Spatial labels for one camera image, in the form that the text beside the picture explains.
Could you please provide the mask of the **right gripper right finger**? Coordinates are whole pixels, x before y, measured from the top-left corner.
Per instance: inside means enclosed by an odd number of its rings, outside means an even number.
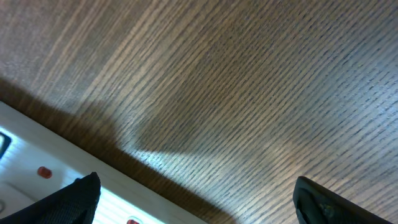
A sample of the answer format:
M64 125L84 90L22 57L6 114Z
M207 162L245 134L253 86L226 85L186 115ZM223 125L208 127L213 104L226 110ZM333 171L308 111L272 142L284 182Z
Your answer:
M296 180L293 202L300 224L391 224L304 176Z

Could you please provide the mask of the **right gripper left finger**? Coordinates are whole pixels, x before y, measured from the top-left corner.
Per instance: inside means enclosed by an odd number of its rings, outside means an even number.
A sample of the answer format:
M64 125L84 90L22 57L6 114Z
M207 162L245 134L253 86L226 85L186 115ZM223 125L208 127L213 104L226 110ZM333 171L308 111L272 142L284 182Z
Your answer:
M1 219L1 224L92 224L101 195L96 172Z

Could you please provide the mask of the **white power strip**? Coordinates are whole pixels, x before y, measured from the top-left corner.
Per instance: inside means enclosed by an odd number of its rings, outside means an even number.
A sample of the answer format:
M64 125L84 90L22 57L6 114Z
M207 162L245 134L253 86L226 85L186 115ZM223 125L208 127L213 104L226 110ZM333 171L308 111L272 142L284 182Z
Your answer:
M199 223L200 219L6 104L1 105L1 219L96 172L93 223Z

